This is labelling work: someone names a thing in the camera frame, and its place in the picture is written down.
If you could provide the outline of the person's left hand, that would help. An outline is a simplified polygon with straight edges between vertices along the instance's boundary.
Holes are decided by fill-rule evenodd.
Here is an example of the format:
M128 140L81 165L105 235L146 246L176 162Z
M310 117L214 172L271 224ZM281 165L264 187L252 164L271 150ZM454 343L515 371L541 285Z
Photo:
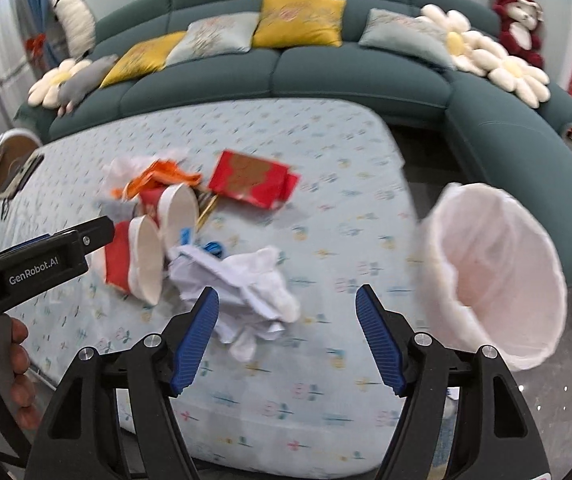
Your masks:
M25 375L30 367L30 358L22 347L23 341L28 338L28 328L17 318L4 315L4 319L10 322L8 330L2 333L9 345L9 362L13 374L9 396L14 408L14 419L22 429L35 430L40 423L40 415L34 404L36 397L34 384Z

